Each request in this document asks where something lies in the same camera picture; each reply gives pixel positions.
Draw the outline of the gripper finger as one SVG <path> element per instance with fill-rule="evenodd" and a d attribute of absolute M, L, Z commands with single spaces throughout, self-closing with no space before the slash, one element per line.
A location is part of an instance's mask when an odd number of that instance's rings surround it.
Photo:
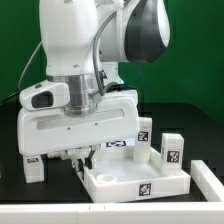
<path fill-rule="evenodd" d="M 83 170 L 85 158 L 87 157 L 87 151 L 84 149 L 70 149 L 67 150 L 67 155 L 72 161 L 72 167 L 75 169 L 75 171 L 81 172 Z"/>
<path fill-rule="evenodd" d="M 91 145 L 90 152 L 89 152 L 89 155 L 87 157 L 87 166 L 88 166 L 88 168 L 93 168 L 92 158 L 93 158 L 95 152 L 100 149 L 100 146 L 101 146 L 100 144 Z"/>

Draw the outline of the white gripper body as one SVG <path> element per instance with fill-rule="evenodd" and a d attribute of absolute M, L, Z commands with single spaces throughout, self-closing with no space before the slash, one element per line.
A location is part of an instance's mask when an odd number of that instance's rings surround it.
<path fill-rule="evenodd" d="M 19 152 L 36 156 L 132 138 L 140 131 L 135 90 L 107 93 L 97 110 L 67 116 L 69 89 L 65 83 L 43 81 L 20 92 L 17 120 Z"/>

